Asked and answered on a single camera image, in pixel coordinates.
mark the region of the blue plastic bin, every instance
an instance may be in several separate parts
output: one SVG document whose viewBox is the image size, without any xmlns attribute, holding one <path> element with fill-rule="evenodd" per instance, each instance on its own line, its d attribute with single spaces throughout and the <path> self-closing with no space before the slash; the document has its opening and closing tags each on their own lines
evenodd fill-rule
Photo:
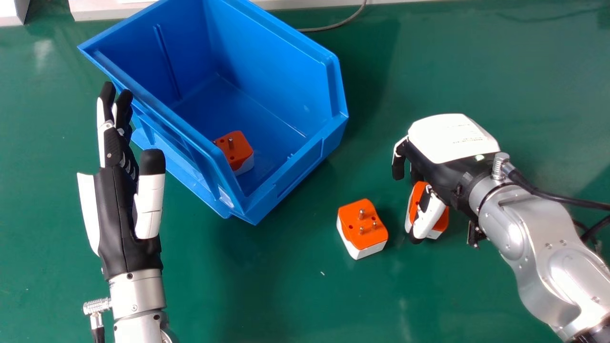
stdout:
<svg viewBox="0 0 610 343">
<path fill-rule="evenodd" d="M 248 0 L 161 0 L 79 48 L 133 92 L 133 141 L 223 218 L 257 224 L 343 136 L 337 57 Z M 235 130 L 237 177 L 212 143 Z"/>
</svg>

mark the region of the robotic arm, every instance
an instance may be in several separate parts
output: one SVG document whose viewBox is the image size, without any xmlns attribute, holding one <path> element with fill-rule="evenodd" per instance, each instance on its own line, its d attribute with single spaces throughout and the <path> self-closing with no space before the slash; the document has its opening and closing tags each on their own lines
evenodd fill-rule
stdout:
<svg viewBox="0 0 610 343">
<path fill-rule="evenodd" d="M 582 243 L 565 207 L 528 184 L 487 131 L 462 114 L 424 118 L 395 145 L 396 180 L 404 178 L 406 160 L 412 183 L 430 185 L 418 218 L 406 225 L 413 243 L 426 237 L 444 206 L 465 213 L 468 244 L 491 241 L 531 314 L 564 342 L 610 342 L 608 266 Z"/>
<path fill-rule="evenodd" d="M 116 343 L 171 343 L 161 271 L 161 221 L 165 156 L 145 150 L 140 166 L 129 147 L 130 91 L 115 102 L 106 82 L 97 102 L 100 169 L 77 174 L 81 208 L 91 249 L 102 263 L 110 297 L 86 302 L 95 343 L 104 342 L 102 312 L 112 309 Z"/>
</svg>

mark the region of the orange and white plug adapter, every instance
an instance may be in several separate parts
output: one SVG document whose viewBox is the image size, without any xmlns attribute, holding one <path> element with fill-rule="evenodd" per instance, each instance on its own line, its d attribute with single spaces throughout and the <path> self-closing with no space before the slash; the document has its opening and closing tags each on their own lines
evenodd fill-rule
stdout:
<svg viewBox="0 0 610 343">
<path fill-rule="evenodd" d="M 413 191 L 409 197 L 409 207 L 407 208 L 407 219 L 404 221 L 404 229 L 409 232 L 413 223 L 415 223 L 415 218 L 417 216 L 417 211 L 419 210 L 420 200 L 422 196 L 426 192 L 426 187 L 429 184 L 424 181 L 417 181 L 415 186 L 413 186 Z M 449 207 L 445 206 L 445 210 L 443 214 L 440 215 L 438 222 L 434 224 L 432 230 L 426 235 L 426 238 L 437 239 L 440 235 L 447 230 L 449 226 Z"/>
<path fill-rule="evenodd" d="M 242 131 L 230 132 L 213 143 L 223 151 L 236 176 L 254 168 L 254 150 Z"/>
<path fill-rule="evenodd" d="M 386 245 L 387 229 L 369 199 L 339 208 L 337 231 L 353 259 L 377 253 Z"/>
</svg>

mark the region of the green surface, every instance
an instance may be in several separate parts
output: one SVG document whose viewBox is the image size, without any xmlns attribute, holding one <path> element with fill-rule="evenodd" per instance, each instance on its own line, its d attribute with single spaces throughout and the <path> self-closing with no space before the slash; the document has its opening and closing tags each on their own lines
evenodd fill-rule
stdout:
<svg viewBox="0 0 610 343">
<path fill-rule="evenodd" d="M 181 341 L 558 341 L 521 305 L 493 247 L 466 246 L 462 216 L 452 213 L 437 242 L 405 241 L 410 189 L 392 181 L 389 162 L 412 121 L 463 112 L 536 184 L 608 201 L 610 16 L 596 10 L 604 5 L 381 5 L 311 34 L 342 64 L 351 118 L 339 149 L 257 227 L 219 218 L 168 178 L 162 256 Z M 28 25 L 0 29 L 2 343 L 90 342 L 81 305 L 108 294 L 76 185 L 76 172 L 98 165 L 95 98 L 106 79 L 76 45 L 115 22 L 74 23 L 66 11 L 62 1 L 33 1 Z M 278 15 L 316 26 L 351 11 Z M 336 211 L 364 197 L 390 240 L 353 261 Z M 589 224 L 600 216 L 575 214 Z"/>
</svg>

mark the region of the gray cable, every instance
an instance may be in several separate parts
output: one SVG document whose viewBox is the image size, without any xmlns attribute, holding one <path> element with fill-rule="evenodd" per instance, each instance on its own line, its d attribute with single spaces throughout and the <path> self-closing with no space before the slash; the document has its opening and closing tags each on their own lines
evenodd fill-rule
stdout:
<svg viewBox="0 0 610 343">
<path fill-rule="evenodd" d="M 354 20 L 362 12 L 364 7 L 367 6 L 367 1 L 368 0 L 362 1 L 362 5 L 360 5 L 360 8 L 354 14 L 352 14 L 349 18 L 347 18 L 343 21 L 339 21 L 338 23 L 328 25 L 328 26 L 309 27 L 307 29 L 298 29 L 298 31 L 299 32 L 320 32 L 320 31 L 326 31 L 326 30 L 330 30 L 330 29 L 336 29 L 339 26 L 343 26 L 343 25 L 349 23 L 350 21 Z"/>
</svg>

